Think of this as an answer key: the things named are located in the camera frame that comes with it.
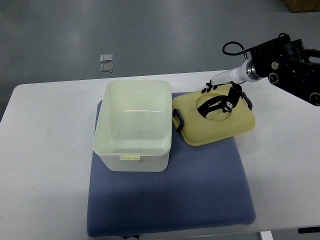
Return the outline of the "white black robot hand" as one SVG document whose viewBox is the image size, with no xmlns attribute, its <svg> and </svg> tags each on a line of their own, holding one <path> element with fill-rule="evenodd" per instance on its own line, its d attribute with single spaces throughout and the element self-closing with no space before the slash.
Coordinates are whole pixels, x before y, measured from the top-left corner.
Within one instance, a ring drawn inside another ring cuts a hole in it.
<svg viewBox="0 0 320 240">
<path fill-rule="evenodd" d="M 220 73 L 209 82 L 206 87 L 201 91 L 202 94 L 209 93 L 211 90 L 216 90 L 219 86 L 230 84 L 228 95 L 215 96 L 205 101 L 197 108 L 198 112 L 206 117 L 208 113 L 222 110 L 223 113 L 230 113 L 235 108 L 242 96 L 241 84 L 244 82 L 257 82 L 262 77 L 258 76 L 253 61 L 251 59 L 245 60 L 242 66 L 227 70 Z"/>
</svg>

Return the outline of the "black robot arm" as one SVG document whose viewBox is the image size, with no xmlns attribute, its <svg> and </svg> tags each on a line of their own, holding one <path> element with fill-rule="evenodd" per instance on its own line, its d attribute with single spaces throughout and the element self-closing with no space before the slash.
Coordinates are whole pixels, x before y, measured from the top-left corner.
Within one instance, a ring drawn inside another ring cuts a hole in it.
<svg viewBox="0 0 320 240">
<path fill-rule="evenodd" d="M 302 40 L 291 40 L 286 33 L 249 49 L 257 75 L 314 105 L 320 105 L 320 51 L 307 49 Z"/>
</svg>

